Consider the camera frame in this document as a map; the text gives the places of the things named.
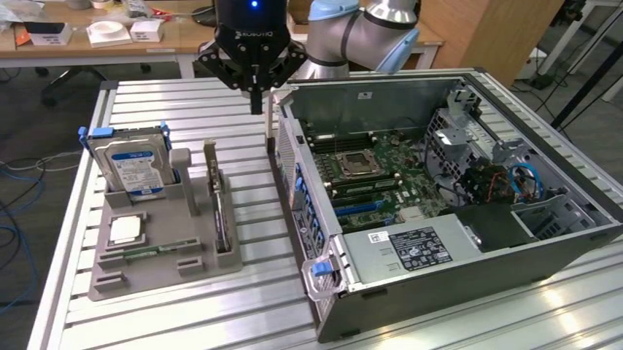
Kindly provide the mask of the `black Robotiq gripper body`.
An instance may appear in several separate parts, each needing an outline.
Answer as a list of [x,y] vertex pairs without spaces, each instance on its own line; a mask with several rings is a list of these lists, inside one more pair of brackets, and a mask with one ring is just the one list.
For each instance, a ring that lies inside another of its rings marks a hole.
[[264,91],[286,79],[287,2],[223,0],[215,11],[215,42],[232,61],[232,83],[242,91]]

